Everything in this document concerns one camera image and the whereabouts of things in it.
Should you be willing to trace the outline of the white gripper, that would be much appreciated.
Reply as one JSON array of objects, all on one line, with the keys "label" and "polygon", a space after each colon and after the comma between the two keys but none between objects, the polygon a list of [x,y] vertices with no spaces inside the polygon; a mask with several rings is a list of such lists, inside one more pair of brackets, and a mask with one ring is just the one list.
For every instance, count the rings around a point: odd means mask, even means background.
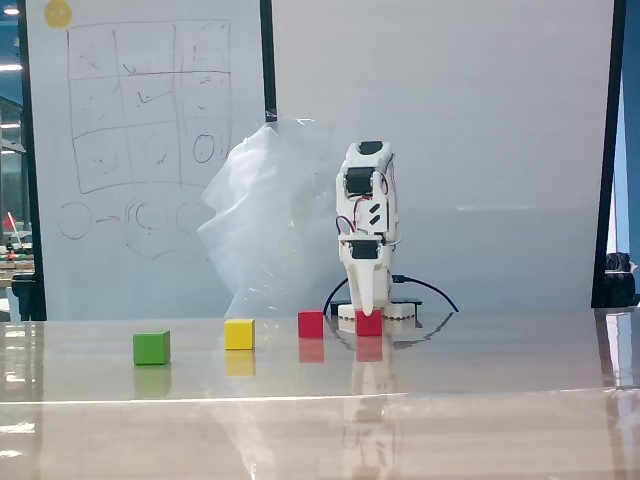
[{"label": "white gripper", "polygon": [[339,234],[339,257],[347,270],[352,305],[370,316],[390,300],[392,277],[387,269],[393,246],[382,235],[362,232]]}]

